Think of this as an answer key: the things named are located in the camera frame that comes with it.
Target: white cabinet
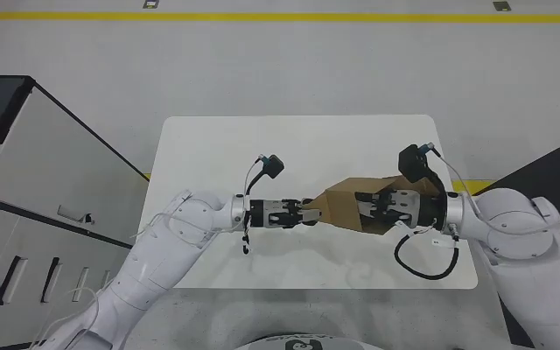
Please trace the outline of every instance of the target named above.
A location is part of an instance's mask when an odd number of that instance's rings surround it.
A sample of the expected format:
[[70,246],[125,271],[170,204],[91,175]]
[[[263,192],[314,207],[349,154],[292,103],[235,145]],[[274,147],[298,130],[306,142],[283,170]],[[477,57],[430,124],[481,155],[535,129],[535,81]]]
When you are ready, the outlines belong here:
[[[147,189],[138,169],[35,80],[0,76],[0,347],[31,341],[66,291],[81,283],[97,291],[116,275]],[[90,299],[65,296],[51,319]]]
[[[31,341],[53,304],[66,291],[77,287],[84,269],[87,275],[83,286],[97,291],[105,272],[110,271],[110,277],[114,277],[115,268],[123,264],[128,252],[114,244],[20,218],[0,257],[2,277],[7,275],[15,256],[25,262],[19,281],[15,281],[18,276],[11,275],[13,295],[6,299],[4,294],[4,303],[0,305],[0,325],[10,325],[0,327],[0,347]],[[57,270],[47,282],[55,258]],[[92,297],[83,291],[77,301],[73,298],[73,293],[65,295],[50,320],[83,309]]]
[[38,87],[0,145],[0,176],[4,203],[134,241],[148,181]]

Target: cabinet handle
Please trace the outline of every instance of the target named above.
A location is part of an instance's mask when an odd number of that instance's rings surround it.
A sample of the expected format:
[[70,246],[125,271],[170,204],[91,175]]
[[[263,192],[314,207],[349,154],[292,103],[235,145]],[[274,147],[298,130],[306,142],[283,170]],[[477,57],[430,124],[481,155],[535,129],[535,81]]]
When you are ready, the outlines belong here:
[[95,225],[95,220],[91,217],[91,213],[84,213],[83,215],[79,215],[78,213],[73,212],[70,209],[59,206],[59,210],[56,211],[56,214],[62,216],[63,218],[67,218],[71,221],[76,221],[81,224]]

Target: white cable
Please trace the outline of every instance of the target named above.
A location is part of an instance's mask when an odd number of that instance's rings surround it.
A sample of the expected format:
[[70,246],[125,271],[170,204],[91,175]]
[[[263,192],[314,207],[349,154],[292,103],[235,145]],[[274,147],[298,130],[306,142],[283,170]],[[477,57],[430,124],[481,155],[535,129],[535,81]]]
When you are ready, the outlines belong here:
[[245,185],[243,186],[243,193],[242,193],[243,194],[243,211],[241,212],[241,220],[239,220],[237,225],[235,225],[230,230],[228,230],[228,232],[234,232],[245,221],[245,213],[247,212],[247,208],[245,207],[245,199],[247,198],[247,196],[245,195],[245,193],[247,192],[247,183],[249,182],[249,175],[251,174],[251,172],[253,171],[253,168],[255,167],[255,165],[257,163],[258,163],[258,161],[254,162],[253,165],[251,165],[251,167],[248,168],[247,175],[245,176]]
[[[89,292],[92,294],[92,296],[93,296],[92,301],[89,302],[89,303],[87,304],[87,306],[86,306],[85,309],[80,310],[80,311],[77,311],[77,312],[75,312],[75,313],[73,313],[73,314],[71,314],[71,315],[69,315],[69,316],[65,316],[65,317],[63,317],[63,318],[58,318],[58,319],[54,320],[54,321],[46,328],[46,330],[43,332],[43,335],[40,335],[40,334],[41,334],[41,331],[43,330],[43,327],[45,327],[46,321],[49,319],[49,316],[51,316],[51,313],[52,313],[53,310],[56,308],[56,306],[58,306],[58,304],[60,303],[60,301],[62,301],[63,298],[64,298],[67,294],[72,293],[72,292],[76,292],[76,291],[89,291]],[[94,319],[93,319],[92,322],[89,324],[89,327],[88,327],[78,338],[76,338],[75,340],[73,340],[73,341],[70,343],[71,346],[68,348],[68,350],[72,349],[72,348],[78,343],[78,341],[80,341],[80,340],[86,335],[86,333],[89,332],[89,330],[91,329],[91,327],[94,325],[95,321],[97,320],[97,316],[99,315],[99,299],[97,298],[97,294],[95,294],[95,292],[94,292],[91,288],[88,288],[88,287],[80,287],[80,288],[75,288],[75,289],[73,289],[73,290],[69,290],[69,291],[67,291],[66,293],[64,293],[63,295],[61,295],[61,296],[56,300],[56,302],[54,302],[54,304],[53,304],[52,307],[51,307],[51,310],[49,310],[49,312],[46,314],[45,321],[43,322],[43,324],[42,324],[41,327],[39,328],[37,334],[35,335],[35,337],[33,338],[33,341],[31,342],[31,344],[29,345],[28,350],[34,349],[35,346],[36,346],[35,343],[36,343],[37,341],[38,341],[38,343],[40,343],[41,341],[43,341],[43,339],[45,338],[45,336],[48,334],[48,332],[51,330],[51,328],[53,328],[54,325],[56,325],[56,324],[59,323],[59,322],[62,322],[62,321],[64,321],[64,320],[66,320],[66,319],[70,319],[70,318],[72,318],[72,317],[74,317],[74,316],[77,316],[77,315],[79,315],[79,314],[82,314],[82,313],[85,312],[87,309],[89,309],[89,307],[91,306],[91,304],[92,304],[93,302],[95,302],[95,306],[96,306],[96,307],[95,307]]]
[[[251,165],[251,167],[250,167],[250,168],[248,169],[248,171],[247,171],[247,175],[245,176],[245,185],[243,186],[243,210],[242,210],[242,212],[241,212],[241,219],[239,220],[239,222],[237,223],[237,225],[235,225],[234,227],[232,227],[231,229],[229,229],[229,230],[226,231],[226,232],[234,232],[234,231],[243,223],[243,221],[244,221],[244,219],[245,219],[245,213],[247,212],[247,208],[245,207],[245,199],[247,198],[247,196],[245,196],[245,192],[247,191],[247,183],[249,182],[249,175],[251,174],[251,172],[253,171],[253,168],[255,167],[255,165],[256,165],[257,163],[258,163],[258,161],[257,161],[257,162],[254,162],[254,163]],[[178,218],[178,217],[176,217],[176,216],[173,216],[172,214],[163,213],[163,212],[162,212],[162,213],[157,213],[157,214],[155,214],[155,215],[151,218],[150,222],[148,222],[148,223],[142,228],[142,230],[140,230],[137,234],[133,234],[130,238],[134,238],[134,237],[137,237],[137,236],[142,235],[143,233],[145,233],[145,232],[146,232],[146,229],[148,229],[149,227],[152,227],[154,221],[155,221],[158,217],[160,217],[160,216],[166,216],[166,217],[168,217],[168,218],[170,218],[170,219],[174,219],[174,220],[177,220],[177,221],[184,222],[185,224],[190,225],[190,226],[192,226],[193,228],[196,228],[196,229],[198,229],[198,230],[200,230],[200,231],[204,231],[204,232],[215,232],[215,233],[221,232],[221,230],[208,231],[207,229],[202,228],[202,227],[199,227],[199,226],[197,226],[197,225],[195,225],[195,224],[193,224],[193,223],[191,223],[191,222],[189,222],[189,221],[187,221],[187,220],[183,220],[183,219],[180,219],[180,218]]]
[[530,230],[527,230],[527,231],[517,231],[517,232],[515,232],[515,231],[504,231],[503,228],[495,226],[492,222],[487,220],[482,215],[482,212],[480,211],[479,207],[474,202],[473,196],[469,192],[469,189],[466,187],[465,181],[463,181],[463,179],[459,175],[459,172],[457,170],[455,170],[455,168],[453,168],[452,165],[449,164],[443,157],[439,157],[439,159],[441,159],[451,170],[453,170],[455,175],[457,175],[459,181],[461,181],[461,184],[465,188],[466,198],[469,201],[469,204],[471,205],[472,210],[474,211],[474,215],[480,221],[484,222],[487,226],[489,226],[492,230],[498,231],[498,232],[500,232],[501,234],[504,234],[504,235],[534,235],[534,234],[540,234],[540,233],[543,232],[543,230],[548,230],[548,229],[554,228],[554,227],[556,227],[560,224],[560,222],[555,222],[555,223],[550,224],[550,225],[545,226],[545,227],[539,227],[539,228],[530,229]]

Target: black connector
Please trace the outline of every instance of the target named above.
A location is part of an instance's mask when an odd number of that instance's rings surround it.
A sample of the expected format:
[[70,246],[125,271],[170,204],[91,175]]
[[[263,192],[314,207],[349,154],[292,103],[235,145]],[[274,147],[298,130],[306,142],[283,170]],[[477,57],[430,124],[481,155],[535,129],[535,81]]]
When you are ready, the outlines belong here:
[[251,188],[253,188],[256,182],[264,175],[268,175],[271,179],[274,179],[284,169],[284,163],[275,154],[270,157],[260,156],[259,160],[262,161],[262,170],[256,174],[256,176],[248,184],[247,191],[245,192],[247,195],[250,194]]
[[284,163],[282,162],[282,160],[280,160],[279,157],[277,157],[276,154],[273,154],[268,158],[264,157],[262,159],[262,163],[262,171],[270,176],[271,179],[274,179],[276,176],[278,176],[278,174],[284,169]]

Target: cabinet door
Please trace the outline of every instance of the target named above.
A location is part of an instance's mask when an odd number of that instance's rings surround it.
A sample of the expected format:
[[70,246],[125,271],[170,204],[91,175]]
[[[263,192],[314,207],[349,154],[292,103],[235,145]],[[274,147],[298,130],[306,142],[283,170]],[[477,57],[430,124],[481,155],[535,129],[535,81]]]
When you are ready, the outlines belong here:
[[[148,181],[34,88],[0,148],[0,200],[132,243]],[[79,219],[90,214],[91,223]]]
[[[26,260],[15,289],[10,281],[10,300],[3,297],[4,304],[0,305],[0,324],[10,325],[0,327],[0,347],[31,341],[53,304],[77,287],[84,269],[87,275],[83,285],[97,291],[106,271],[114,277],[128,252],[126,248],[20,218],[0,258],[0,281],[7,276],[15,256]],[[59,266],[46,286],[54,258],[58,258]],[[49,323],[83,309],[90,300],[86,291],[79,298],[73,293],[65,295],[57,302]]]

